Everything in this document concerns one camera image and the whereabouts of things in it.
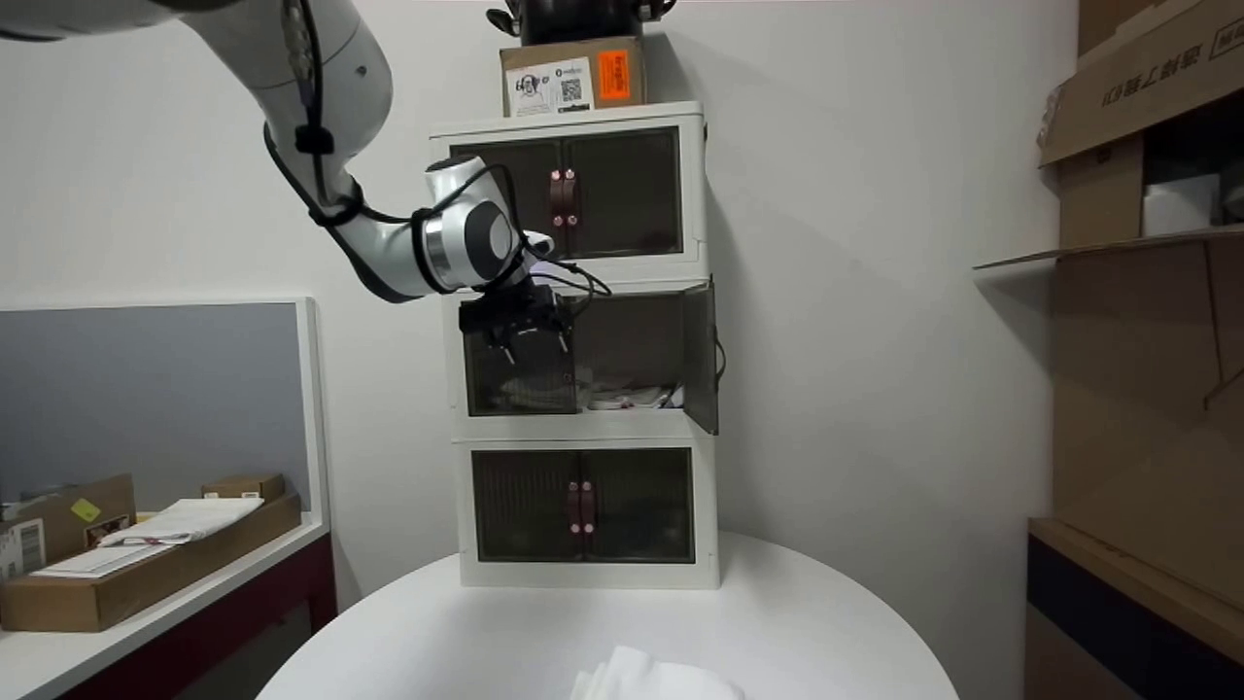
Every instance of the stacked cabinet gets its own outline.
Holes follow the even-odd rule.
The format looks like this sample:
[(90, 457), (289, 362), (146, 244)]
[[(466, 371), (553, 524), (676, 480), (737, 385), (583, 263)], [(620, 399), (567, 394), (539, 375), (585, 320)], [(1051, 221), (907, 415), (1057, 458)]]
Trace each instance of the stacked cabinet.
[(610, 287), (554, 285), (567, 335), (518, 335), (505, 353), (460, 335), (470, 294), (447, 301), (462, 578), (716, 587), (699, 107), (496, 121), (431, 148), (496, 167), (518, 224)]

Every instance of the shelf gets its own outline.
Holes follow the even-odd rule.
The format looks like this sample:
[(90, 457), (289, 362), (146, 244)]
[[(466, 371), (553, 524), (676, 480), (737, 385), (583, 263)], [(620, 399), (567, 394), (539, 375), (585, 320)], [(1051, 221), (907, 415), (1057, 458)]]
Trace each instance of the shelf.
[(986, 262), (986, 263), (975, 263), (975, 271), (1004, 271), (1004, 267), (1044, 263), (1044, 262), (1057, 263), (1057, 262), (1079, 262), (1079, 257), (1115, 257), (1115, 252), (1143, 252), (1143, 249), (1215, 244), (1215, 243), (1244, 243), (1244, 224), (1215, 224), (1198, 232), (1143, 237), (1143, 243), (1097, 244), (1097, 249), (1044, 249), (1044, 252)]
[(567, 415), (470, 415), (462, 441), (482, 444), (712, 444), (679, 407), (629, 407), (629, 411), (567, 411)]

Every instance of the cardboard box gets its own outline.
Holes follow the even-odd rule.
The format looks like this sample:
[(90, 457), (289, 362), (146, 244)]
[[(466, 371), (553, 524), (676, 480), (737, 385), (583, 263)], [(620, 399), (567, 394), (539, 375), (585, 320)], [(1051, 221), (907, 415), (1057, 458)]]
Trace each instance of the cardboard box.
[(294, 524), (298, 497), (281, 495), (214, 536), (166, 547), (106, 578), (9, 578), (0, 584), (0, 624), (13, 632), (106, 632)]
[(1026, 700), (1244, 695), (1244, 613), (1032, 523)]
[(1079, 60), (1051, 96), (1043, 132), (1043, 165), (1057, 167), (1060, 249), (1143, 243), (1147, 129), (1240, 94), (1240, 47), (1244, 0), (1167, 0)]
[(1244, 243), (1064, 262), (1052, 516), (1244, 611)]
[(216, 480), (214, 488), (206, 488), (202, 495), (274, 502), (274, 497), (282, 497), (282, 476), (230, 476), (230, 480)]
[(1079, 0), (1079, 53), (1110, 40), (1125, 21), (1152, 5), (1156, 0)]
[(589, 43), (536, 43), (503, 51), (505, 118), (646, 107), (639, 37)]
[(128, 476), (65, 488), (49, 497), (24, 502), (13, 512), (13, 529), (37, 523), (42, 529), (42, 560), (65, 560), (94, 547), (106, 532), (132, 524), (132, 484)]
[(1084, 64), (1051, 100), (1043, 158), (1060, 165), (1244, 88), (1244, 0), (1198, 0), (1110, 53)]

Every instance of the wall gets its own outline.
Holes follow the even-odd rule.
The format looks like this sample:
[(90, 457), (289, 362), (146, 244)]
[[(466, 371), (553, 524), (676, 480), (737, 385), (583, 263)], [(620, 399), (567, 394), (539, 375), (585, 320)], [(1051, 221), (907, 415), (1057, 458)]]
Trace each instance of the wall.
[[(496, 114), (487, 0), (365, 0), (395, 73), (356, 158), (422, 201), (427, 129)], [(1052, 243), (1032, 173), (1069, 0), (683, 0), (676, 73), (712, 121), (729, 348), (724, 516), (890, 600), (965, 695), (1020, 695), (1023, 516), (1043, 506), (1044, 380), (1026, 287), (972, 263)], [(353, 590), (444, 558), (449, 444), (440, 309), (382, 309), (304, 221), (250, 96), (180, 29), (0, 47), (0, 294), (311, 287), (329, 508)]]

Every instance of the paper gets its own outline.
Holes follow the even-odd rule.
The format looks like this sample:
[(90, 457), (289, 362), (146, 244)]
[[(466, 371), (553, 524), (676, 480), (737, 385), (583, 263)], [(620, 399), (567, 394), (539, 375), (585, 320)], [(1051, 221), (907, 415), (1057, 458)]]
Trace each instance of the paper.
[(596, 110), (585, 60), (505, 69), (505, 88), (512, 118)]
[(142, 564), (166, 547), (90, 547), (83, 558), (58, 560), (49, 567), (37, 567), (30, 574), (37, 578), (106, 578), (119, 567)]
[(182, 502), (160, 508), (150, 523), (109, 532), (101, 542), (101, 547), (202, 542), (216, 529), (230, 529), (233, 523), (250, 516), (261, 506), (264, 506), (264, 497), (182, 497)]
[(619, 644), (606, 667), (575, 677), (570, 700), (742, 700), (742, 694), (707, 670)]

